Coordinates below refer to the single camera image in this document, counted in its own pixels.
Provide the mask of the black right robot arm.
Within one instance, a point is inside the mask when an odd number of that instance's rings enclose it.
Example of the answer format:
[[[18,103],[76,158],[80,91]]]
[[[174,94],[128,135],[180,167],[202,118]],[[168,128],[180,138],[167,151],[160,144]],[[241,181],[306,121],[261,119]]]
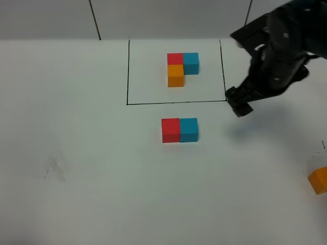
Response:
[[[249,103],[284,93],[309,75],[311,59],[326,58],[326,1],[290,1],[231,34],[251,55],[248,76],[225,93],[237,117]]]

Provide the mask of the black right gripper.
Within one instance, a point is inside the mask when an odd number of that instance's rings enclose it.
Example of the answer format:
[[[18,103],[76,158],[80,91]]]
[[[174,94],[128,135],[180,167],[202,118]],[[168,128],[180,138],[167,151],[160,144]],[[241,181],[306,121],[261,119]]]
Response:
[[[226,91],[226,101],[237,117],[248,115],[253,111],[248,102],[278,96],[292,83],[304,79],[309,74],[304,67],[307,60],[306,52],[286,56],[260,48],[251,59],[246,79],[238,88]]]

